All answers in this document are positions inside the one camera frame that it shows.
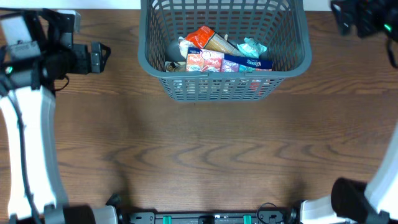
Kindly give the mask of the brown white snack pouch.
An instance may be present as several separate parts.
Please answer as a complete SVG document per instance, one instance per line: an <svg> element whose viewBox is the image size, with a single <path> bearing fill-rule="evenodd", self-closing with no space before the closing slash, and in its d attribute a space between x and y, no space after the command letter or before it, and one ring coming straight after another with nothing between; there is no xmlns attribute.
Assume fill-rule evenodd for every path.
<svg viewBox="0 0 398 224"><path fill-rule="evenodd" d="M166 61L164 67L166 72L185 72L186 62Z"/></svg>
<svg viewBox="0 0 398 224"><path fill-rule="evenodd" d="M210 35L191 33L188 34L186 38L179 37L178 47L183 58L187 57L189 47L214 50L221 53L228 53L231 50L229 42L217 33Z"/></svg>

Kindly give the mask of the multicolour tissue pack bundle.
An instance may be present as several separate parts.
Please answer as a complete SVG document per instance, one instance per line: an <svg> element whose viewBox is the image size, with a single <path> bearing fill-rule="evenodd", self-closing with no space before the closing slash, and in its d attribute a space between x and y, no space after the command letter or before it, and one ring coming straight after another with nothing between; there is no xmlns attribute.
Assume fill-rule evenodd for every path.
<svg viewBox="0 0 398 224"><path fill-rule="evenodd" d="M187 72L254 72L272 71L273 61L247 58L189 47L186 57Z"/></svg>

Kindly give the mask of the white wet wipes pack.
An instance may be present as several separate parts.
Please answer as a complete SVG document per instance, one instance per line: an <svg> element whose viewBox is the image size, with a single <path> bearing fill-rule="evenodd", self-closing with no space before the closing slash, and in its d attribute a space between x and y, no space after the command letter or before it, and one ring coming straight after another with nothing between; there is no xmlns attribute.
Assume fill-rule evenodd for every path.
<svg viewBox="0 0 398 224"><path fill-rule="evenodd" d="M267 47L255 41L253 38L244 38L243 44L237 45L238 50L249 58L259 58L261 54L267 51Z"/></svg>

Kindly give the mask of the orange yellow snack package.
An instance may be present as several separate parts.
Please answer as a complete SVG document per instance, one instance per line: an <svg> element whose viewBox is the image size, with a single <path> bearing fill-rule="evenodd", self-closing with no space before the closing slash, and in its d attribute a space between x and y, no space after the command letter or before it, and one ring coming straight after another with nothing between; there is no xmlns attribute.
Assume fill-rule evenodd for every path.
<svg viewBox="0 0 398 224"><path fill-rule="evenodd" d="M242 44L233 45L208 26L179 38L179 49L188 72L271 71L273 66L271 61L260 59L267 52L265 45L247 37Z"/></svg>

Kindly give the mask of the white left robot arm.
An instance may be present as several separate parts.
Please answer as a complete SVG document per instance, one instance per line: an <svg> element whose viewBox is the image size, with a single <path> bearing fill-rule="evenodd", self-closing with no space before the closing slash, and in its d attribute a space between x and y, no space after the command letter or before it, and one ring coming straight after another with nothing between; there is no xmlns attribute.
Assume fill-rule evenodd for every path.
<svg viewBox="0 0 398 224"><path fill-rule="evenodd" d="M1 111L9 143L10 223L118 224L113 204L70 205L58 169L54 135L56 80L101 73L111 54L100 42L75 44L74 10L6 9L1 16Z"/></svg>

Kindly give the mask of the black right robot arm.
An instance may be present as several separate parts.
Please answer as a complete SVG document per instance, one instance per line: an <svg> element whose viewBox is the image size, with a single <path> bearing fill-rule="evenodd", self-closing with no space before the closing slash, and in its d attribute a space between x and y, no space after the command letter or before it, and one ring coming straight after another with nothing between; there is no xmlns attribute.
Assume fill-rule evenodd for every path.
<svg viewBox="0 0 398 224"><path fill-rule="evenodd" d="M397 68L391 45L397 42L397 0L331 1L341 35L351 26L359 38L383 32L389 62ZM340 177L331 194L305 200L292 208L286 223L397 223L397 134L394 133L373 179L360 182Z"/></svg>

